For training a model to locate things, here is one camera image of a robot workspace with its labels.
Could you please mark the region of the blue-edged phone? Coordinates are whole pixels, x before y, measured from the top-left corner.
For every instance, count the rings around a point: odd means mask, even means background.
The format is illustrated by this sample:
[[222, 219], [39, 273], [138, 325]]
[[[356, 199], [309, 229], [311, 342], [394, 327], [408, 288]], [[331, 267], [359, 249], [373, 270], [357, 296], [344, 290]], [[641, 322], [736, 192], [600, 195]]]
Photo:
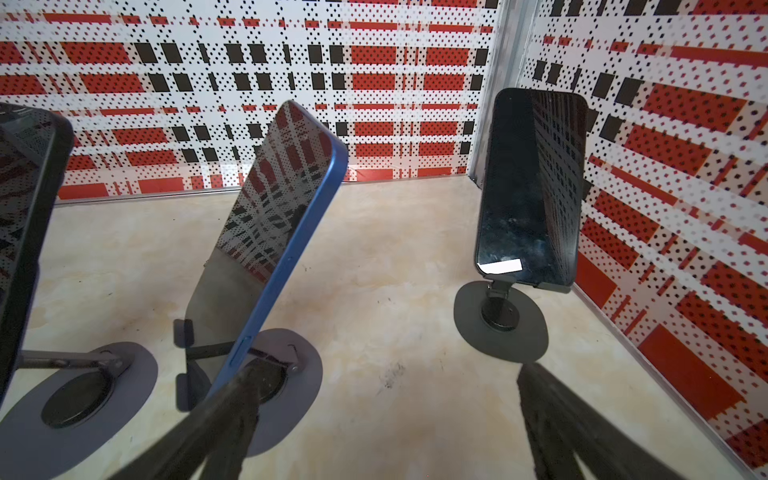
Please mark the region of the blue-edged phone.
[[294, 100], [270, 123], [206, 261], [174, 342], [185, 352], [177, 407], [190, 411], [230, 380], [253, 343], [348, 168], [343, 142]]

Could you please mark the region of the black phone with white sticker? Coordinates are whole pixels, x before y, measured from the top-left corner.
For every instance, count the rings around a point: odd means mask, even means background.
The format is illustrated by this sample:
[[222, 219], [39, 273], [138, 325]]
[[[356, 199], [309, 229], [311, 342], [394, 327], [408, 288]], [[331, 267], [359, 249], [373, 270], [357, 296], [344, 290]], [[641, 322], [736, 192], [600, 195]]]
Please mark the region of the black phone with white sticker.
[[575, 93], [496, 95], [475, 247], [481, 275], [552, 291], [575, 283], [587, 111]]

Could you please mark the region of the black phone with pink edge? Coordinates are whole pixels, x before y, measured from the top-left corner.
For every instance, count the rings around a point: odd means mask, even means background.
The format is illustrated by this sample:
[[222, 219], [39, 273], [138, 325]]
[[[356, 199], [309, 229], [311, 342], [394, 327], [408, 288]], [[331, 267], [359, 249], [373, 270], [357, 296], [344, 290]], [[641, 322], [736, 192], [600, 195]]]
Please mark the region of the black phone with pink edge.
[[74, 147], [70, 122], [1, 104], [1, 394], [17, 367], [48, 224]]

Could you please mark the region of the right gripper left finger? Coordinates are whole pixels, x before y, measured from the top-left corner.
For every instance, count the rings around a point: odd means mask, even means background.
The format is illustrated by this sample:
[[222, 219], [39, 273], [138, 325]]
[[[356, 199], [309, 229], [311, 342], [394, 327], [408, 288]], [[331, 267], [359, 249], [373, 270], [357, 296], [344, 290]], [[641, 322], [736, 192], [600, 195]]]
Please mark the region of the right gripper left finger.
[[243, 367], [114, 479], [237, 479], [259, 421], [256, 371]]

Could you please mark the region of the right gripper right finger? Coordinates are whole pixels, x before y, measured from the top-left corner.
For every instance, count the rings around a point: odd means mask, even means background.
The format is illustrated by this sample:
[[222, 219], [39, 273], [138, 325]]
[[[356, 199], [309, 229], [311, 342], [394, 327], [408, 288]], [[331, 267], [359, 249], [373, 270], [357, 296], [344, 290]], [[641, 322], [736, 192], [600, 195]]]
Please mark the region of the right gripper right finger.
[[538, 479], [679, 479], [544, 366], [522, 366], [520, 406]]

